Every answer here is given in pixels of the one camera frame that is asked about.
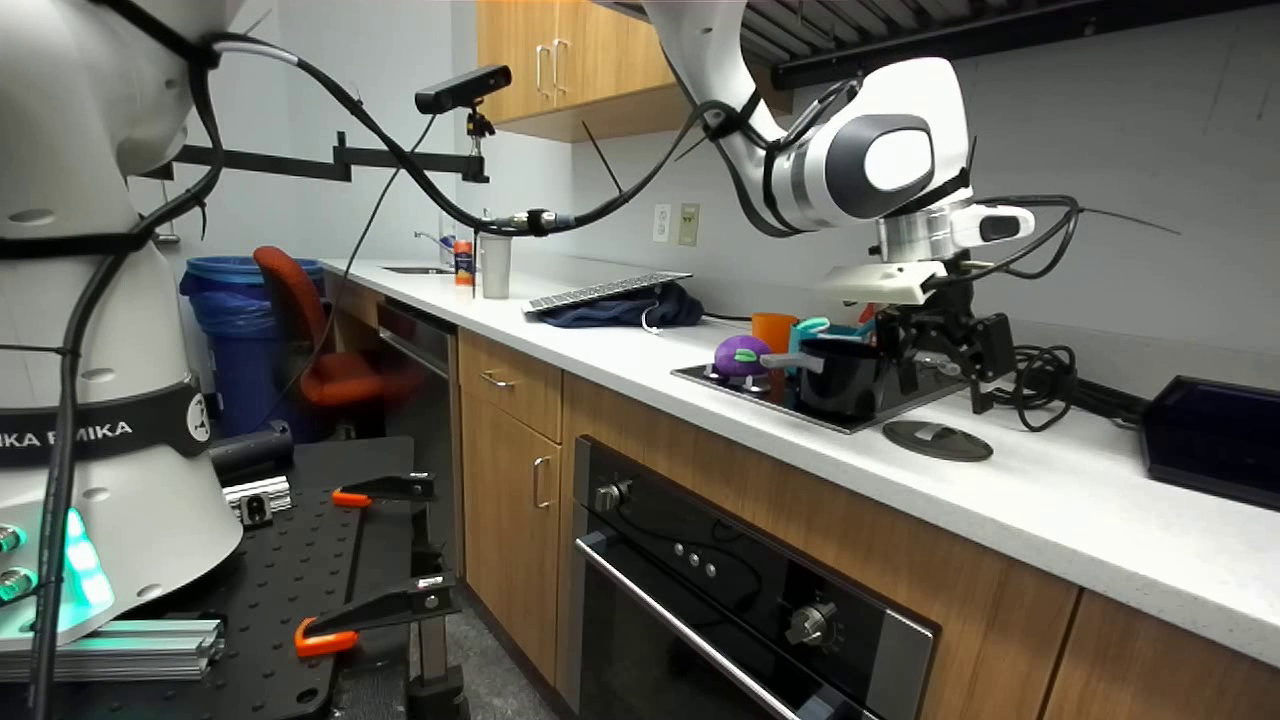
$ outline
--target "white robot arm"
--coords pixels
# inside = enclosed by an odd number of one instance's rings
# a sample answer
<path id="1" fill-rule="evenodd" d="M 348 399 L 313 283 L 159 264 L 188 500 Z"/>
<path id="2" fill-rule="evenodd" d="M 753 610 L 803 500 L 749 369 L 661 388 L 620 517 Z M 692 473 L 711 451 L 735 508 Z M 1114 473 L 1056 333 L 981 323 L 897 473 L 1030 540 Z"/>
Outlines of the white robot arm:
<path id="1" fill-rule="evenodd" d="M 779 129 L 745 66 L 745 9 L 749 0 L 643 0 L 760 234 L 882 221 L 882 264 L 837 280 L 848 302 L 926 303 L 943 260 L 1038 229 L 1030 208 L 973 206 L 973 146 L 949 62 L 875 68 Z"/>

